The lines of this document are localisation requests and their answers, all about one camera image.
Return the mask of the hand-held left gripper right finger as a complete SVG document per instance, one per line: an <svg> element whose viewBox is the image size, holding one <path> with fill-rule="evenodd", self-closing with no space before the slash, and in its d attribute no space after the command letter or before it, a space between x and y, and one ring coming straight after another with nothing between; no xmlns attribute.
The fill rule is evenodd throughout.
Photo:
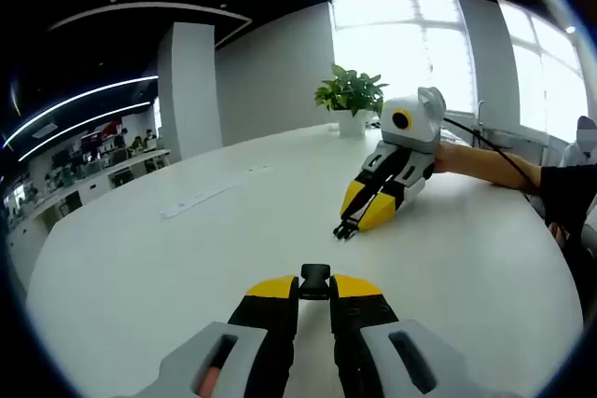
<svg viewBox="0 0 597 398"><path fill-rule="evenodd" d="M334 360L346 397L507 397L479 385L465 357L415 320L400 320L363 279L329 279Z"/></svg>

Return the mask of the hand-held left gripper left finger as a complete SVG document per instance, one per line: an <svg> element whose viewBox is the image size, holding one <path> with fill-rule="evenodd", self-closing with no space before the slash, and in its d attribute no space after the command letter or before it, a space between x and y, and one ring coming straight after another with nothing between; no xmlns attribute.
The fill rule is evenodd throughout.
<svg viewBox="0 0 597 398"><path fill-rule="evenodd" d="M135 397L281 397L294 359L299 279L251 287L225 323L207 324L160 361Z"/></svg>

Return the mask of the person's right hand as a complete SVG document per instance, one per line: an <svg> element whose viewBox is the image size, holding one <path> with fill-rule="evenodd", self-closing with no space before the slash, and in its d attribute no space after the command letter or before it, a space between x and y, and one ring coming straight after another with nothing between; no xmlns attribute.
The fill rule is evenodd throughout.
<svg viewBox="0 0 597 398"><path fill-rule="evenodd" d="M458 144L440 142L435 154L434 173L457 173L459 171L459 155L460 146Z"/></svg>

